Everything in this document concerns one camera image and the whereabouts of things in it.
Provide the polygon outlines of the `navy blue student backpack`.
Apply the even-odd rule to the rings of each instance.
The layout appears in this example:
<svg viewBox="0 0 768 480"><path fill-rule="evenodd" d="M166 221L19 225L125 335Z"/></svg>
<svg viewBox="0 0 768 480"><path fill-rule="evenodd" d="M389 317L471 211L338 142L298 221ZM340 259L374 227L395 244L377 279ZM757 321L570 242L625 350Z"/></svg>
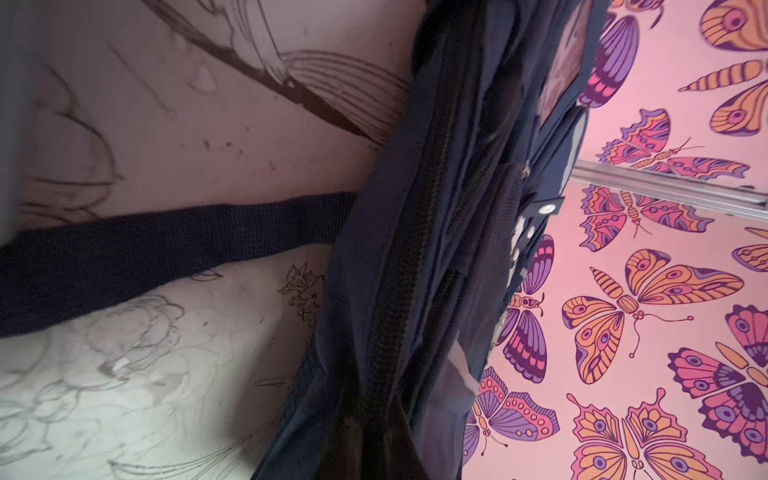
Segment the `navy blue student backpack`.
<svg viewBox="0 0 768 480"><path fill-rule="evenodd" d="M1 5L1 475L454 479L604 1Z"/></svg>

